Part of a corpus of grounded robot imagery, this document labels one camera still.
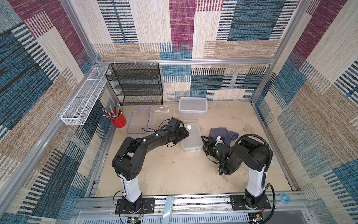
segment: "beige floor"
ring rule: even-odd
[[[179,117],[178,104],[171,106],[172,116]],[[124,115],[130,118],[138,106],[125,106]],[[199,124],[202,135],[208,136],[211,128],[225,127],[239,135],[258,134],[267,139],[258,118],[249,102],[210,102],[207,117],[203,120],[186,120],[184,123]],[[127,128],[117,129],[100,179],[97,197],[113,196],[122,189],[119,177],[111,166],[112,159],[123,140]],[[281,167],[273,157],[274,166],[268,170],[266,183],[276,191],[291,190]],[[168,148],[160,146],[149,152],[139,174],[139,187],[143,195],[228,193],[243,192],[248,182],[248,167],[241,167],[230,176],[218,174],[218,166],[210,162],[204,152],[186,153],[180,144]]]

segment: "small plastic container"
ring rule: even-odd
[[[208,101],[199,97],[181,97],[179,114],[183,119],[204,119],[208,112]]]
[[[141,138],[147,133],[150,110],[146,108],[137,108],[133,110],[129,120],[127,134],[134,138]]]
[[[126,126],[127,120],[125,119],[124,114],[122,114],[118,118],[111,119],[111,122],[116,128],[123,128],[124,126]]]
[[[181,141],[182,148],[185,152],[197,152],[203,149],[204,143],[201,139],[200,127],[197,123],[184,124],[189,132],[189,136]]]
[[[150,110],[149,125],[148,128],[154,130],[159,129],[159,125],[163,126],[167,124],[167,119],[171,118],[170,106],[152,106]]]

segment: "metal grille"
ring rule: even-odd
[[[106,84],[107,67],[96,67],[72,100],[61,120],[66,125],[84,125],[95,102]]]
[[[127,217],[121,216],[123,223],[127,222]],[[142,224],[160,224],[162,215],[148,215],[142,219]],[[248,213],[229,213],[229,214],[193,214],[193,215],[172,215],[170,223],[247,223],[249,221]],[[83,224],[120,224],[119,217],[111,218],[84,218]]]
[[[106,74],[122,105],[162,105],[158,63],[112,63]]]

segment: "gray towel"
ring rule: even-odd
[[[236,132],[228,131],[226,128],[212,128],[210,130],[209,137],[216,139],[218,136],[223,137],[226,144],[230,146],[231,141],[237,139],[239,134]]]

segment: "blue-rimmed container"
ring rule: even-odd
[[[129,120],[127,134],[131,137],[141,138],[147,134],[150,110],[146,108],[137,108],[133,110],[131,119]]]

